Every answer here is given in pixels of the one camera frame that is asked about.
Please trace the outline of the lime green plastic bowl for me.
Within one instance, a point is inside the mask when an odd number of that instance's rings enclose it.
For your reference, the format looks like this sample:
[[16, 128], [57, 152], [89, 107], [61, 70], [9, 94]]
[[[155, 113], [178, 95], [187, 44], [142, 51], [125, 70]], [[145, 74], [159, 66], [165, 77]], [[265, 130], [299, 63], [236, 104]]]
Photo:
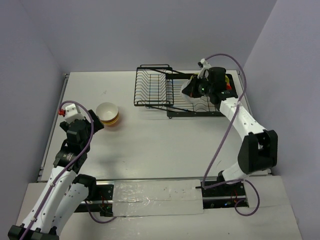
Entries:
[[228, 78], [228, 76], [227, 76], [227, 75], [225, 75], [225, 82], [226, 82], [226, 84], [227, 84], [227, 85], [229, 85], [229, 84], [230, 84], [230, 79]]

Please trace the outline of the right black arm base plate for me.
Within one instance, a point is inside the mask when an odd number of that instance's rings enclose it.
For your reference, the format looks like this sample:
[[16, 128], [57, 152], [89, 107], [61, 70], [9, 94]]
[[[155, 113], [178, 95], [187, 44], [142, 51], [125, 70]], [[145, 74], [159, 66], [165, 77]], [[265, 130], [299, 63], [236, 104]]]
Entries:
[[237, 207], [249, 206], [242, 182], [223, 184], [208, 189], [204, 189], [202, 186], [195, 188], [201, 190], [204, 209], [234, 208], [237, 202], [239, 202]]

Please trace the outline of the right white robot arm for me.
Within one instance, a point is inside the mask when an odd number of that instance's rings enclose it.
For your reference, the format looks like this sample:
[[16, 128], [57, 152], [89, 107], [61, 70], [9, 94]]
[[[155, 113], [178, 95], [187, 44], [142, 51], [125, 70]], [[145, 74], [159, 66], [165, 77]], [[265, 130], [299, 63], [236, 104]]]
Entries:
[[229, 126], [235, 128], [242, 140], [236, 162], [218, 174], [217, 190], [221, 195], [229, 195], [237, 180], [277, 165], [277, 133], [267, 130], [250, 115], [223, 67], [206, 68], [199, 74], [193, 74], [182, 85], [180, 94], [187, 102], [207, 97], [229, 120]]

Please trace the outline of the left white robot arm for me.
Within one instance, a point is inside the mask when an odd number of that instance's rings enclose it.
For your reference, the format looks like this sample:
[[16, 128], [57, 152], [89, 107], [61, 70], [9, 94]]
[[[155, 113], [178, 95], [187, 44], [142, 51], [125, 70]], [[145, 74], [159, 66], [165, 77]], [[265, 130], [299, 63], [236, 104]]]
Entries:
[[11, 240], [58, 240], [81, 202], [98, 193], [96, 178], [79, 171], [88, 157], [93, 135], [104, 126], [93, 110], [88, 110], [89, 118], [85, 118], [75, 104], [58, 113], [65, 118], [60, 127], [66, 139], [36, 204], [21, 225], [12, 225], [8, 231]]

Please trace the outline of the plain white bowl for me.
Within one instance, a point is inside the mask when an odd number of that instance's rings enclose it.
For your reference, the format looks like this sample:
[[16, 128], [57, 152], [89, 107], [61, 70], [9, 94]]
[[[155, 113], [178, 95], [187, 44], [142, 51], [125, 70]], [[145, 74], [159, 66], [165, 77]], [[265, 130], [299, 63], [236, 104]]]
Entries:
[[203, 87], [206, 85], [204, 79], [198, 79], [197, 77], [189, 79], [182, 85], [180, 94], [186, 102], [195, 104], [201, 97], [205, 96]]

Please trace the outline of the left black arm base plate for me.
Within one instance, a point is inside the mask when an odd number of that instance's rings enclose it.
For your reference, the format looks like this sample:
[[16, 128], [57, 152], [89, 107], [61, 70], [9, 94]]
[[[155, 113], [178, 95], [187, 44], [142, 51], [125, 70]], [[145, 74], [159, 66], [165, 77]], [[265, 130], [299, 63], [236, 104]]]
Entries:
[[113, 193], [114, 184], [94, 184], [89, 187], [89, 194], [85, 201], [82, 201], [75, 213], [97, 213], [100, 217], [113, 217]]

